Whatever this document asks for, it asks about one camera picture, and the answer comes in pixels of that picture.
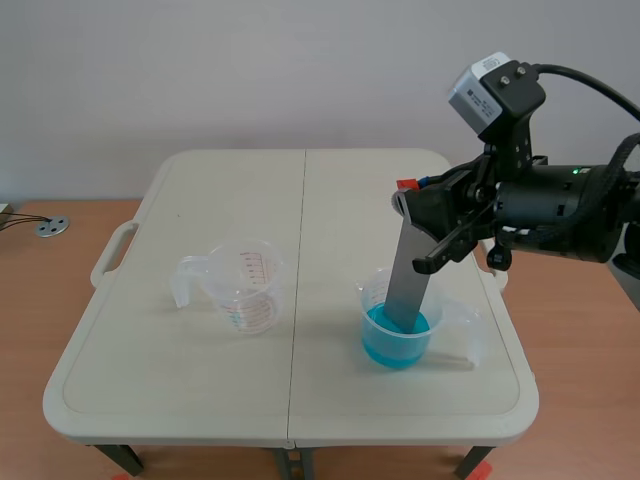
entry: plastic measuring cup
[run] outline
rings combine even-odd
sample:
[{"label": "plastic measuring cup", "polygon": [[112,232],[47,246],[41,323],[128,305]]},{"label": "plastic measuring cup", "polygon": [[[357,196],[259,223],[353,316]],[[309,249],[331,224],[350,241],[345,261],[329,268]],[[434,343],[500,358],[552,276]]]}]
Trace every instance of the plastic measuring cup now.
[{"label": "plastic measuring cup", "polygon": [[240,240],[207,256],[184,257],[171,277],[171,291],[178,308],[185,307],[197,282],[238,330],[259,333],[276,323],[282,310],[283,269],[271,244]]},{"label": "plastic measuring cup", "polygon": [[402,333],[383,311],[390,277],[390,268],[379,269],[364,285],[357,285],[362,307],[362,344],[373,360],[391,368],[409,367],[422,358],[439,332],[457,325],[466,330],[466,360],[474,367],[480,363],[485,332],[477,312],[447,297],[437,277],[432,276],[413,333]]}]

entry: wire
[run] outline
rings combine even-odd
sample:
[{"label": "wire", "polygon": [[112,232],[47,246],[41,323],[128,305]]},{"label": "wire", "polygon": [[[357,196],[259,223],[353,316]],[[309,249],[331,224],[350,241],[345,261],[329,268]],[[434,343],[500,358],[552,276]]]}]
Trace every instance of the wire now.
[{"label": "wire", "polygon": [[[576,82],[594,89],[609,100],[613,101],[616,105],[622,107],[633,118],[640,121],[640,108],[638,108],[635,103],[591,75],[560,65],[537,64],[533,67],[539,74],[547,73],[551,75],[559,75],[570,78],[571,80],[575,80]],[[638,145],[640,145],[640,133],[629,135],[625,138],[622,143],[618,145],[618,148],[611,157],[611,160],[605,167],[605,171],[602,174],[600,182],[593,187],[593,194],[589,195],[587,200],[578,205],[578,208],[571,216],[555,228],[547,230],[529,230],[526,235],[518,236],[518,243],[540,244],[549,242],[566,235],[572,228],[587,220],[591,215],[593,215],[593,212],[600,208],[606,196],[615,186],[616,182],[624,172],[624,164],[631,155],[631,152],[633,152]]]},{"label": "wire", "polygon": [[538,73],[548,73],[551,75],[560,75],[561,77],[570,78],[571,80],[575,80],[576,82],[580,82],[587,87],[593,88],[595,91],[601,93],[609,100],[612,100],[617,105],[626,110],[633,118],[640,121],[640,108],[633,103],[631,100],[626,98],[621,93],[615,91],[609,85],[602,83],[600,80],[593,78],[591,75],[587,75],[586,73],[582,73],[578,70],[574,70],[572,68],[562,67],[560,65],[549,65],[549,64],[537,64],[534,65]]},{"label": "wire", "polygon": [[21,223],[33,223],[33,222],[42,222],[43,220],[40,218],[23,218],[18,220],[9,220],[2,225],[0,225],[0,232],[6,230],[7,228],[15,227],[16,225],[20,225]]},{"label": "wire", "polygon": [[13,213],[13,212],[11,212],[11,213],[8,213],[8,212],[2,212],[2,213],[0,213],[0,217],[1,217],[1,216],[3,216],[3,215],[6,215],[7,217],[27,217],[27,218],[36,218],[36,219],[38,219],[38,220],[43,220],[43,221],[45,221],[45,222],[50,222],[50,221],[51,221],[51,219],[50,219],[50,218],[48,218],[48,217],[43,217],[42,215],[29,215],[29,214],[26,214],[26,213]]}]

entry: cup with blue liquid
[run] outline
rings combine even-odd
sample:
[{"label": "cup with blue liquid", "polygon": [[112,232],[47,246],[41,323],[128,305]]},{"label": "cup with blue liquid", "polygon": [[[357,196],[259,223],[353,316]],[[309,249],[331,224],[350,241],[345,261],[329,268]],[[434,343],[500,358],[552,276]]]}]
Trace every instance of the cup with blue liquid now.
[{"label": "cup with blue liquid", "polygon": [[404,333],[384,314],[390,278],[390,268],[379,269],[366,283],[357,285],[362,307],[362,345],[367,354],[386,367],[407,368],[423,357],[439,332],[455,326],[456,331],[465,331],[464,355],[476,367],[484,343],[478,312],[446,296],[438,277],[432,276],[413,332]]}]

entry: wooden floor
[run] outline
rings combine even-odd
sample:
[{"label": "wooden floor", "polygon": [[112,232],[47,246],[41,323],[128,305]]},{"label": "wooden floor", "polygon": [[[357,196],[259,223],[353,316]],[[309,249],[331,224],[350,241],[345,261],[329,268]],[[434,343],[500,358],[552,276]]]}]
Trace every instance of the wooden floor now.
[{"label": "wooden floor", "polygon": [[[33,203],[71,228],[42,240],[33,225],[0,232],[0,480],[109,480],[122,472],[47,425],[42,392],[92,294],[89,272],[138,202]],[[640,313],[606,267],[516,255],[505,299],[536,375],[540,413],[494,451],[491,480],[640,478]],[[142,478],[277,479],[268,452],[137,448]],[[464,450],[328,448],[317,480],[451,479]]]}]

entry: white wall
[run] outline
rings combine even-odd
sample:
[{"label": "white wall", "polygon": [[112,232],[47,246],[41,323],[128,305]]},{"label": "white wall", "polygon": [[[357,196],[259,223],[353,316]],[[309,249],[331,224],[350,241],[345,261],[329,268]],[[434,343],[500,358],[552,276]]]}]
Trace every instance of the white wall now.
[{"label": "white wall", "polygon": [[[470,160],[481,145],[446,102],[468,64],[504,50],[640,102],[639,15],[638,0],[4,0],[0,199],[141,196],[189,148]],[[638,130],[584,87],[543,84],[534,147],[554,163],[604,162]]]}]

